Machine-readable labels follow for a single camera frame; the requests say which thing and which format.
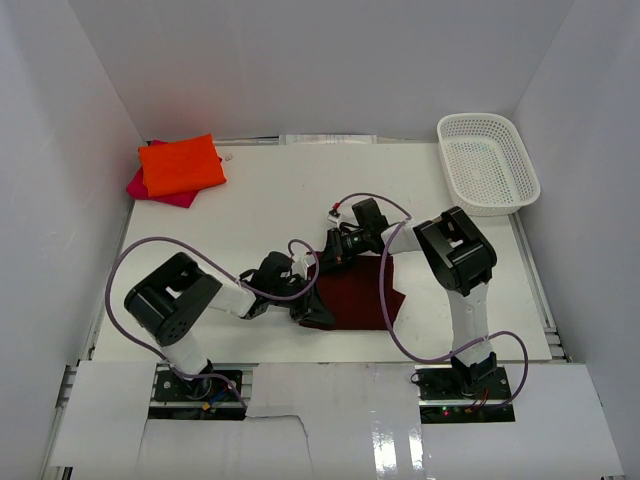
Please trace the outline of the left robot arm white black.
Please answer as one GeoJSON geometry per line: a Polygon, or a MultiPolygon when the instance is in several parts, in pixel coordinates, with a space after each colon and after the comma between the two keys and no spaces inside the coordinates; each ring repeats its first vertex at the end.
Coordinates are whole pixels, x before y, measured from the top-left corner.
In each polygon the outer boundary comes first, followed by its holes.
{"type": "Polygon", "coordinates": [[[271,306],[283,308],[305,326],[331,327],[335,318],[318,289],[303,277],[305,269],[287,255],[271,252],[257,269],[240,278],[247,287],[223,282],[204,272],[190,256],[177,253],[134,286],[125,309],[149,333],[160,352],[188,377],[179,381],[184,394],[200,400],[224,388],[191,329],[207,309],[252,319],[271,306]]]}

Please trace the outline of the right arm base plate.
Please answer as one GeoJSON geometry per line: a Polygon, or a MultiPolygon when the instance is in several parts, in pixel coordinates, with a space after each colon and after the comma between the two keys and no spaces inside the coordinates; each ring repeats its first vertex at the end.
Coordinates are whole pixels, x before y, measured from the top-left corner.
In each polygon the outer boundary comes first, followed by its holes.
{"type": "Polygon", "coordinates": [[[511,396],[506,370],[499,367],[479,387],[468,389],[451,368],[417,369],[410,381],[419,390],[423,425],[513,423],[512,405],[498,408],[511,396]]]}

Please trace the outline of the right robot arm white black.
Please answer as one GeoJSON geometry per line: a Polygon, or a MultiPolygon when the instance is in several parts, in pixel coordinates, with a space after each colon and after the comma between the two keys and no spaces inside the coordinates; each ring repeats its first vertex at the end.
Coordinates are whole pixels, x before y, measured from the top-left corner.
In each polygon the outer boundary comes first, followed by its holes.
{"type": "Polygon", "coordinates": [[[327,274],[349,266],[364,253],[381,256],[376,287],[385,327],[393,332],[386,305],[387,259],[398,253],[422,252],[431,271],[447,293],[452,321],[450,353],[436,359],[420,359],[399,342],[400,351],[417,363],[434,364],[448,360],[461,383],[471,392],[481,387],[497,368],[497,357],[489,340],[487,320],[488,283],[497,264],[497,254],[470,217],[452,207],[433,220],[416,222],[410,214],[394,225],[380,211],[379,195],[370,195],[352,206],[356,226],[341,227],[338,201],[329,211],[335,224],[327,231],[318,272],[327,274]]]}

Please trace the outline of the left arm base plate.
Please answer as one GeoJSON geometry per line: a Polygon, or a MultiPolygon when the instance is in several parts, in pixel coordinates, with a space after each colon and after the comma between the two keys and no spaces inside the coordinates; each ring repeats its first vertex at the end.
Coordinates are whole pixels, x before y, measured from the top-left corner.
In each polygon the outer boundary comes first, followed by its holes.
{"type": "Polygon", "coordinates": [[[242,393],[244,372],[216,371],[228,379],[183,379],[167,367],[159,367],[154,378],[148,418],[176,421],[242,421],[245,408],[229,387],[242,393]]]}

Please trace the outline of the dark red t shirt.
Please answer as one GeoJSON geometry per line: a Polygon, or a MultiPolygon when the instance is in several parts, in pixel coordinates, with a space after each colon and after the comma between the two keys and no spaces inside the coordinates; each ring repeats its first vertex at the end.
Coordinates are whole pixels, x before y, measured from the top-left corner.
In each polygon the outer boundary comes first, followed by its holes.
{"type": "Polygon", "coordinates": [[[303,319],[306,328],[340,331],[385,331],[379,298],[380,256],[360,255],[346,268],[321,273],[315,286],[331,316],[328,324],[303,319]]]}

